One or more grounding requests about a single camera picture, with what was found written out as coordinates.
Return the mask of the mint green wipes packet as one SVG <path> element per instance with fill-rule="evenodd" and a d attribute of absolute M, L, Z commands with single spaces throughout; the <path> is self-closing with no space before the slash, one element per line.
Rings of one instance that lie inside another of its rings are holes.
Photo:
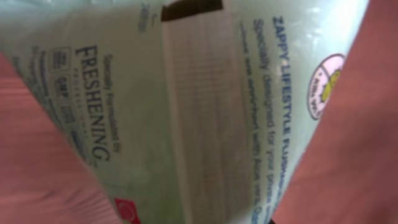
<path fill-rule="evenodd" d="M 271 223 L 368 4 L 2 1 L 1 53 L 124 223 Z"/>

